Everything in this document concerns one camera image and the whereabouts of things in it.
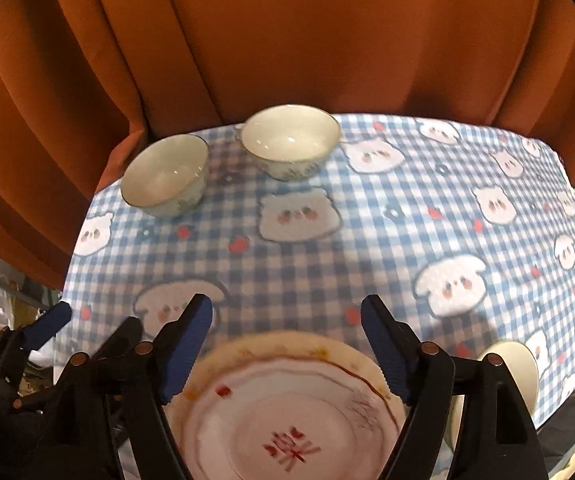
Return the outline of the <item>floral ceramic bowl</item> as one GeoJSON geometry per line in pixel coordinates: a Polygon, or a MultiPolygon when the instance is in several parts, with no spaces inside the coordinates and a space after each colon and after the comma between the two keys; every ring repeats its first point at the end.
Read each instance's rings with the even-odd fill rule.
{"type": "Polygon", "coordinates": [[[120,181],[124,202],[153,217],[182,216],[204,196],[209,154],[208,144],[192,134],[151,144],[128,165],[120,181]]]}
{"type": "Polygon", "coordinates": [[[341,138],[341,125],[332,115],[296,104],[261,110],[248,118],[238,133],[253,164],[279,181],[318,174],[341,138]]]}
{"type": "MultiPolygon", "coordinates": [[[[495,353],[503,359],[508,367],[523,401],[532,415],[537,405],[539,390],[539,372],[537,361],[531,351],[519,341],[501,340],[481,352],[478,359],[481,361],[488,353],[495,353]]],[[[453,451],[457,444],[460,431],[461,418],[464,405],[464,396],[456,396],[452,400],[448,426],[445,432],[445,441],[453,451]]]]}

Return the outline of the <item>pink red-rimmed plate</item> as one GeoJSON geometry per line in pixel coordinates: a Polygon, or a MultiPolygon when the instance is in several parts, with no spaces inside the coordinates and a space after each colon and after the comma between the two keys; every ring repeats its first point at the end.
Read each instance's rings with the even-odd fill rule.
{"type": "Polygon", "coordinates": [[[181,418],[180,452],[196,479],[375,479],[405,418],[349,370],[274,358],[210,382],[181,418]]]}

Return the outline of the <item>large yellow flower plate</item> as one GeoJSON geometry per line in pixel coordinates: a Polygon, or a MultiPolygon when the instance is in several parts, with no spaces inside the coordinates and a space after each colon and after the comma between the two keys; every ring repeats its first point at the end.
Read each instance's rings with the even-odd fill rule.
{"type": "Polygon", "coordinates": [[[274,358],[329,362],[367,379],[372,385],[394,396],[389,392],[376,362],[341,341],[302,332],[270,332],[245,336],[222,344],[197,360],[184,390],[168,404],[165,413],[179,451],[181,418],[188,414],[191,401],[196,400],[210,382],[214,382],[228,370],[274,358]]]}

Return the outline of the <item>white plastic bag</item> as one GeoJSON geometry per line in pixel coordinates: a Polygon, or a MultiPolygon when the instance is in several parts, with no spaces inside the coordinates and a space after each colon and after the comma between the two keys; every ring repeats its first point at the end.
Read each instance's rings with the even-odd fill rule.
{"type": "Polygon", "coordinates": [[[13,327],[13,304],[10,295],[0,289],[0,330],[13,327]]]}

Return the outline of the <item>blue checked bear tablecloth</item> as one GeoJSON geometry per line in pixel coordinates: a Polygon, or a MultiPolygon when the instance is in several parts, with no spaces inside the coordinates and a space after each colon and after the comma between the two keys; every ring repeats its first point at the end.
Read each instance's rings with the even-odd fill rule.
{"type": "Polygon", "coordinates": [[[314,176],[256,167],[239,127],[208,144],[196,208],[158,218],[97,192],[64,297],[54,366],[98,350],[128,316],[153,339],[196,294],[212,300],[204,352],[270,332],[312,333],[373,359],[363,298],[458,358],[501,340],[531,351],[536,425],[575,390],[575,193],[547,144],[436,119],[334,117],[341,142],[314,176]]]}

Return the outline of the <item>orange curtain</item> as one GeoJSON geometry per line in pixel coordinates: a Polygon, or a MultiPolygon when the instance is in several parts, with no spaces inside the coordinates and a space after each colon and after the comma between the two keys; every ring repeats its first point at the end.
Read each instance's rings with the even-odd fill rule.
{"type": "Polygon", "coordinates": [[[506,128],[575,183],[575,0],[0,0],[0,258],[61,286],[146,143],[283,103],[506,128]]]}

